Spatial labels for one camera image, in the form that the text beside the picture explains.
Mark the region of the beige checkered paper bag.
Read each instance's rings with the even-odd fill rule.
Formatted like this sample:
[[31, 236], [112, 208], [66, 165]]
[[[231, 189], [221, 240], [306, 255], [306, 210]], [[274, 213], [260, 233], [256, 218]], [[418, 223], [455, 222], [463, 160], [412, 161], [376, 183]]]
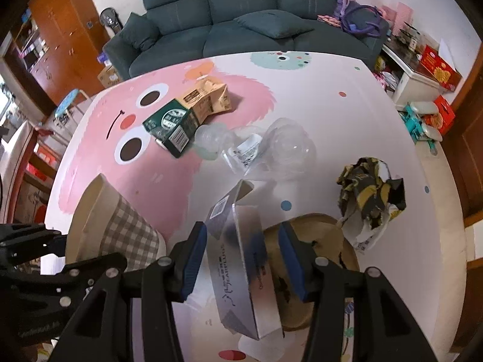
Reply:
[[98, 174], [75, 209], [66, 239], [66, 263], [118, 252], [127, 271], [144, 269], [166, 255], [164, 237]]

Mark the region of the cardboard box on floor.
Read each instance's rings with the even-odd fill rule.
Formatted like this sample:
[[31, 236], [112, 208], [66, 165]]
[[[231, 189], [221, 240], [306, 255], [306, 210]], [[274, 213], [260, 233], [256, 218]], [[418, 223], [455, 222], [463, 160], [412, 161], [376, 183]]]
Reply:
[[104, 88], [113, 87], [123, 81], [113, 65], [106, 66], [98, 75], [98, 80]]

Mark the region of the clear plastic container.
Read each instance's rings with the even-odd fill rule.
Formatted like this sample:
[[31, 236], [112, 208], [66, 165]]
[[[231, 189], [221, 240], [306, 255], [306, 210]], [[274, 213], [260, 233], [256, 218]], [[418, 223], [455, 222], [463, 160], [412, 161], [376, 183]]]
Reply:
[[194, 136], [194, 148], [205, 160], [223, 159], [237, 176], [257, 181], [291, 181], [316, 164], [314, 142], [301, 125], [280, 118], [268, 128], [228, 128], [216, 122], [203, 125]]

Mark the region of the blue round stool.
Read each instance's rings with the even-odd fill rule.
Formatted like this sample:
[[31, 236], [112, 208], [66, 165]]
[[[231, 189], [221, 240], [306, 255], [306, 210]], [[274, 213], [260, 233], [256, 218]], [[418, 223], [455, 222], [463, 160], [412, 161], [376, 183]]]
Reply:
[[66, 114], [69, 111], [70, 106], [78, 108], [78, 106], [75, 104], [75, 99], [78, 97], [78, 95], [82, 95], [85, 100], [90, 100], [90, 96], [84, 92], [84, 90], [75, 88], [70, 91], [61, 101], [60, 105], [57, 106], [54, 112], [54, 117], [58, 118], [61, 115]]

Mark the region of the brown wooden door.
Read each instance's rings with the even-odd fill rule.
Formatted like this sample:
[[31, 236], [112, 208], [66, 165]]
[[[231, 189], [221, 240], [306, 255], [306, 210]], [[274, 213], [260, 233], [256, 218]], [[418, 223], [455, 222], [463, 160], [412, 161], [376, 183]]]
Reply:
[[451, 105], [455, 119], [443, 150], [455, 181], [464, 226], [482, 220], [482, 52]]

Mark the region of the purple backpack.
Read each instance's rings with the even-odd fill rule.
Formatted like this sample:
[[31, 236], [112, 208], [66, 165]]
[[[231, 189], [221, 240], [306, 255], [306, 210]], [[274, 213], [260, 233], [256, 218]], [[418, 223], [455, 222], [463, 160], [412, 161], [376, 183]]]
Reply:
[[382, 13], [374, 6], [361, 5], [355, 0], [337, 0], [334, 17], [345, 33], [358, 38], [379, 38], [384, 33]]

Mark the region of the teal toy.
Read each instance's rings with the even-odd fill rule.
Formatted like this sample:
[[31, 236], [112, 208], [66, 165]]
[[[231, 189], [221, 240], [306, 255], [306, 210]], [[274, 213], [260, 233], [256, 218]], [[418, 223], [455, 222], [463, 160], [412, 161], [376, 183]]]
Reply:
[[409, 102], [399, 112], [413, 141], [428, 141], [430, 144], [443, 140], [438, 129], [423, 121], [424, 117], [436, 114], [438, 114], [437, 106], [434, 103], [426, 101]]

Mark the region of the silver earplugs box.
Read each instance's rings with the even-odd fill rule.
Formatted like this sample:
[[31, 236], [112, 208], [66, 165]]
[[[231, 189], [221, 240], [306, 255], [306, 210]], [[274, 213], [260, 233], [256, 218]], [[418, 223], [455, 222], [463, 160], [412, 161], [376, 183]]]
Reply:
[[241, 203], [252, 190], [240, 180], [209, 211], [206, 253], [221, 324], [260, 340], [282, 325], [260, 215]]

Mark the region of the red box on floor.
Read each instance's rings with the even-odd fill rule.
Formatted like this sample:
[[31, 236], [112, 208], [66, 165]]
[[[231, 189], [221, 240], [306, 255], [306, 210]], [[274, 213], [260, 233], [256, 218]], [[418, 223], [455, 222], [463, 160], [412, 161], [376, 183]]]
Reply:
[[444, 136], [453, 126], [455, 113], [445, 97], [439, 96], [433, 101], [438, 109], [437, 114], [425, 115], [424, 123], [436, 128]]

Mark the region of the brown crumpled paper tray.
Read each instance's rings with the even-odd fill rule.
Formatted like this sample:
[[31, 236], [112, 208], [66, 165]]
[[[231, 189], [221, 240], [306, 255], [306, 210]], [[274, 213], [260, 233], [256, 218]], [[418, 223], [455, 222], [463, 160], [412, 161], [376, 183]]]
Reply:
[[319, 213], [299, 216], [264, 230], [264, 241], [284, 331], [308, 328], [323, 293], [344, 307], [345, 277], [360, 269], [338, 221]]

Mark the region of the dark teal cushion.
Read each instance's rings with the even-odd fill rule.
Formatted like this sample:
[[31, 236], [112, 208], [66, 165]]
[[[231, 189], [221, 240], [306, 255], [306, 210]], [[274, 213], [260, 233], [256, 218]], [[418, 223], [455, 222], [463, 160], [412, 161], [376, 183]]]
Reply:
[[312, 31], [314, 27], [299, 16], [281, 10], [263, 10], [238, 16], [235, 22], [269, 38], [292, 38]]

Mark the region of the green carton box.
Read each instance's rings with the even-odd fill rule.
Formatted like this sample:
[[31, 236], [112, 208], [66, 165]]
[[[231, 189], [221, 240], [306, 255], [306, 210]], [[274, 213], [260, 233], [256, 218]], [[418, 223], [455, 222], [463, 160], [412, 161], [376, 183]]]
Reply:
[[188, 147], [200, 123], [191, 109], [173, 99], [144, 120], [142, 125], [178, 159]]

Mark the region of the black standing fan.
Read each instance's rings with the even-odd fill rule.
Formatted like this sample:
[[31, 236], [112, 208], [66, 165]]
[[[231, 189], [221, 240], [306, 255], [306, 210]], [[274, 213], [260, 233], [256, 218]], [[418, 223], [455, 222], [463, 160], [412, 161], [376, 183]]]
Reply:
[[109, 28], [114, 34], [118, 34], [123, 29], [123, 25], [120, 22], [119, 16], [114, 8], [103, 9], [99, 19], [101, 24]]

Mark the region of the red box on cabinet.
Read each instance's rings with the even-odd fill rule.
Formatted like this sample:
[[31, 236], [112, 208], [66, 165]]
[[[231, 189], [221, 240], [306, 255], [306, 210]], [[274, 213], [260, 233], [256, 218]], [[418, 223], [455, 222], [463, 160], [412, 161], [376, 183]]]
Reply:
[[454, 92], [461, 81], [462, 75], [441, 58], [436, 49], [430, 45], [425, 46], [420, 65], [449, 92]]

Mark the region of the dark teal sofa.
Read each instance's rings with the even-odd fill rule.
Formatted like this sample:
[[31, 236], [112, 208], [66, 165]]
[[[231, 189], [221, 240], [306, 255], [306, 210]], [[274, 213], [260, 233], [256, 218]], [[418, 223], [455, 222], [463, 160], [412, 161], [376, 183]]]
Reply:
[[104, 53], [123, 79], [206, 57], [321, 52], [374, 67], [388, 22], [354, 0], [142, 0]]

